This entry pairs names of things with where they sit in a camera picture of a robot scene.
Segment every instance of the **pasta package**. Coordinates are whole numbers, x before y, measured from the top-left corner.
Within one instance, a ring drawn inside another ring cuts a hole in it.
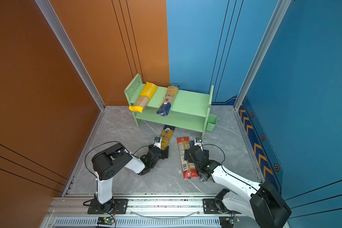
[[[143,111],[143,108],[147,106],[148,102],[155,94],[157,87],[158,86],[156,86],[155,84],[147,82],[142,89],[141,94],[139,94],[136,102],[133,104],[133,106],[129,106],[129,110],[141,113]]]
[[[175,130],[175,127],[165,125],[161,134],[161,150],[165,150],[167,145],[170,142],[171,136],[173,134],[173,131]]]
[[[188,161],[184,160],[185,150],[190,149],[189,138],[188,137],[178,138],[177,146],[179,148],[181,167],[182,167],[182,173],[184,175],[184,180],[198,177],[195,164],[189,163]]]
[[[179,90],[180,85],[169,84],[167,88],[167,93],[165,98],[163,99],[163,103],[156,112],[159,116],[167,116],[170,112],[173,100],[176,97],[177,91]]]

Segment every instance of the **brown wall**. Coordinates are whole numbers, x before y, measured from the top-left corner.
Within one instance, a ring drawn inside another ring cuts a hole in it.
[[[50,0],[106,105],[127,105],[124,89],[169,84],[166,0]]]
[[[0,1],[0,227],[40,225],[98,114],[35,1]]]

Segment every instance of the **blue wall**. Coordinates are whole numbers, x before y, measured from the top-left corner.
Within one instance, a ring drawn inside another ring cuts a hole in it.
[[[342,224],[342,210],[319,213],[342,208],[342,1],[291,2],[246,99],[282,165],[292,227]]]
[[[238,94],[277,1],[167,0],[170,82],[215,85],[213,102]]]

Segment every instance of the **small green container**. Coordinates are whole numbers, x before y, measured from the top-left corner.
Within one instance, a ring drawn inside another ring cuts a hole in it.
[[[213,114],[209,114],[208,122],[206,123],[206,131],[213,131],[214,127],[217,124],[218,116],[215,116]]]

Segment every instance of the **red pasta package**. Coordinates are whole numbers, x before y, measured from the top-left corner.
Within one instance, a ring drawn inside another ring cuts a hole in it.
[[[195,164],[189,163],[188,161],[184,160],[185,150],[188,150],[190,148],[189,138],[188,137],[178,138],[177,145],[179,148],[181,167],[182,167],[182,172],[184,175],[184,180],[198,177]]]

